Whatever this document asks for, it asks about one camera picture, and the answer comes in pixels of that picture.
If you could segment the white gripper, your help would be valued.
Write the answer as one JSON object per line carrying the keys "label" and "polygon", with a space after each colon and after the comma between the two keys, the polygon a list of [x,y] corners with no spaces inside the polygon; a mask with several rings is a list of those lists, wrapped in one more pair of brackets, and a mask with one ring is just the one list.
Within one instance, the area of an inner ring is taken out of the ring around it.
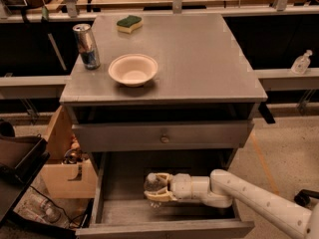
{"label": "white gripper", "polygon": [[178,199],[191,199],[192,182],[189,174],[157,173],[156,179],[160,183],[169,183],[170,191],[164,187],[158,191],[145,191],[148,200],[155,202],[170,202]]}

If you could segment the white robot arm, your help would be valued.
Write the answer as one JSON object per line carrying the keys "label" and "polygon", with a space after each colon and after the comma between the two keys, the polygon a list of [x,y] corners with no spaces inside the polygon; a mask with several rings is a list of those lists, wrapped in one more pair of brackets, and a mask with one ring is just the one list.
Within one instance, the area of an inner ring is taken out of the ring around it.
{"label": "white robot arm", "polygon": [[154,203],[174,201],[227,208],[237,199],[292,239],[319,239],[318,206],[309,210],[226,170],[215,169],[210,176],[150,173],[144,189],[146,198]]}

